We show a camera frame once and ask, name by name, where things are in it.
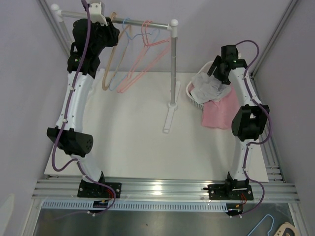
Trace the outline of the white t-shirt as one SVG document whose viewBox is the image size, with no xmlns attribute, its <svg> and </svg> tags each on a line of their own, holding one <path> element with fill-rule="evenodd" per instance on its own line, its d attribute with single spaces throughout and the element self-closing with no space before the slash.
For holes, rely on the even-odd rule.
<svg viewBox="0 0 315 236">
<path fill-rule="evenodd" d="M 200 74 L 191 80 L 195 85 L 195 95 L 202 103 L 209 101 L 219 102 L 232 91 L 230 85 L 222 84 L 221 81 L 216 79 L 213 75 Z"/>
</svg>

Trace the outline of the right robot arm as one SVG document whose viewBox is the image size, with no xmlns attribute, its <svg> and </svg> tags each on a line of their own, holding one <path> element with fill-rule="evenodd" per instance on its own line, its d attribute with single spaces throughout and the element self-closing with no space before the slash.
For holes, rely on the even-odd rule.
<svg viewBox="0 0 315 236">
<path fill-rule="evenodd" d="M 269 118 L 269 107 L 262 105 L 250 83 L 246 61 L 239 58 L 236 45 L 221 48 L 221 55 L 212 63 L 208 75 L 213 75 L 225 85 L 233 85 L 240 108 L 231 123 L 232 134 L 236 138 L 231 170 L 223 184 L 206 187 L 211 200 L 239 200 L 241 195 L 253 200 L 247 162 L 251 159 L 253 145 L 260 145 Z"/>
</svg>

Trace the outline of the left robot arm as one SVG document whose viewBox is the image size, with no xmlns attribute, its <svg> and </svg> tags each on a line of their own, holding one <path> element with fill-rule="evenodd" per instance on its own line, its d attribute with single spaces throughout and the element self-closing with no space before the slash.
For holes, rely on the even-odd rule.
<svg viewBox="0 0 315 236">
<path fill-rule="evenodd" d="M 89 192 L 95 197 L 105 194 L 106 185 L 100 181 L 102 171 L 91 156 L 93 136 L 83 133 L 83 116 L 91 86 L 100 64 L 99 55 L 105 47 L 117 46 L 120 31 L 110 18 L 107 24 L 80 19 L 73 23 L 70 56 L 67 60 L 67 89 L 62 111 L 54 128 L 47 129 L 54 143 L 51 162 L 56 172 L 76 163 L 82 180 L 89 182 Z"/>
</svg>

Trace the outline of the light pink t-shirt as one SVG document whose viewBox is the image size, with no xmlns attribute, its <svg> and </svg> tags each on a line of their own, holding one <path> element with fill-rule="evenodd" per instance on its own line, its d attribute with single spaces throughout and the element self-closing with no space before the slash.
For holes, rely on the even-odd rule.
<svg viewBox="0 0 315 236">
<path fill-rule="evenodd" d="M 219 102 L 204 103 L 201 125 L 209 128 L 231 129 L 232 121 L 240 105 L 234 87 Z"/>
</svg>

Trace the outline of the pink wire hanger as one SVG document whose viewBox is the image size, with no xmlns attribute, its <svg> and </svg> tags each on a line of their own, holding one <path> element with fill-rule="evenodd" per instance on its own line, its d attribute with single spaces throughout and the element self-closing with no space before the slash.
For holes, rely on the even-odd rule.
<svg viewBox="0 0 315 236">
<path fill-rule="evenodd" d="M 149 38 L 149 40 L 150 41 L 160 41 L 159 39 L 158 39 L 158 37 L 159 37 L 159 29 L 157 29 L 157 35 L 154 37 L 154 39 L 152 40 L 152 39 L 150 39 Z M 154 48 L 151 48 L 149 51 L 148 51 L 148 53 L 149 52 L 153 52 L 153 49 L 155 49 L 156 47 L 154 47 Z M 139 64 L 139 66 L 138 66 L 138 68 L 136 69 L 136 71 L 135 71 L 135 73 L 133 74 L 134 76 L 135 75 L 137 75 L 141 70 L 143 70 L 145 67 L 146 67 L 146 65 L 147 64 L 149 64 L 153 59 L 149 59 L 148 58 L 148 56 L 147 56 L 147 54 L 146 54 L 146 56 L 145 56 L 145 59 Z"/>
<path fill-rule="evenodd" d="M 143 48 L 137 56 L 136 60 L 133 62 L 129 72 L 126 74 L 125 78 L 120 82 L 117 87 L 116 92 L 124 93 L 127 91 L 138 79 L 140 79 L 149 69 L 151 69 L 160 59 L 166 55 L 171 48 L 171 39 L 163 39 L 160 41 L 150 41 L 148 37 L 147 29 L 149 24 L 152 23 L 151 20 L 146 20 L 141 25 L 141 37 L 143 41 Z M 166 45 L 165 49 L 162 50 L 146 67 L 141 70 L 137 75 L 133 75 L 138 68 L 139 64 L 145 59 L 146 54 L 151 48 L 154 48 L 159 45 Z"/>
</svg>

